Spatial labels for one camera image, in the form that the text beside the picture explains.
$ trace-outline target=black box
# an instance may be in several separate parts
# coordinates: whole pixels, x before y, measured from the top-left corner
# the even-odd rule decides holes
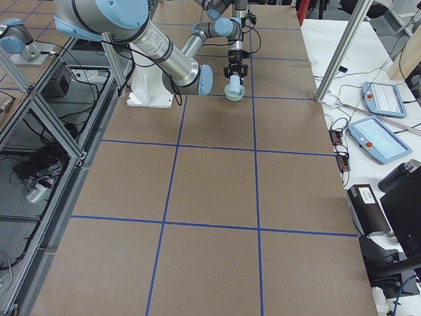
[[[379,236],[390,232],[389,224],[369,184],[355,184],[347,193],[353,213],[357,216],[355,224],[364,235]]]

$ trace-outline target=white label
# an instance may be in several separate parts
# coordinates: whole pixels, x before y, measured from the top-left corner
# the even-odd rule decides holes
[[[358,188],[360,190],[360,194],[362,197],[362,200],[365,204],[376,204],[376,200],[374,199],[374,196],[371,194],[371,191],[369,188]]]
[[[154,55],[164,45],[164,39],[160,37],[156,31],[150,29],[146,35],[142,37],[139,48],[148,56]]]

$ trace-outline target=metal post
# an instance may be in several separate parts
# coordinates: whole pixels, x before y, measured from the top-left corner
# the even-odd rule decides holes
[[[112,42],[111,35],[109,33],[102,33],[104,41]],[[107,56],[108,62],[110,63],[111,71],[119,87],[122,88],[122,95],[125,94],[124,83],[126,82],[126,77],[124,76],[123,69],[118,60],[117,53],[110,44],[102,43],[105,56]]]
[[[358,1],[351,16],[351,19],[349,20],[348,25],[342,34],[342,38],[339,41],[338,46],[336,47],[336,51],[332,57],[332,60],[330,61],[328,69],[324,74],[323,80],[320,83],[320,86],[317,90],[317,94],[314,97],[316,102],[321,103],[323,101],[324,96],[328,92],[330,84],[334,80],[336,72],[339,69],[339,66],[341,66],[342,60],[345,57],[345,54],[347,53],[348,48],[355,37],[355,34],[360,28],[361,22],[364,20],[372,2],[373,0]]]
[[[20,89],[27,91],[30,87],[29,82],[24,77],[24,75],[18,70],[14,65],[10,57],[3,51],[0,47],[0,66],[2,66],[6,73],[16,82]]]

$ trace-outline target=black chair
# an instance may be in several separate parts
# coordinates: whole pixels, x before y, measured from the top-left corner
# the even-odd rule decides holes
[[[339,4],[342,8],[338,9],[345,11],[348,14],[352,14],[357,2],[358,0],[341,0]],[[372,5],[367,12],[367,16],[369,18],[378,18],[379,16],[384,15],[388,10],[389,9],[383,5]]]

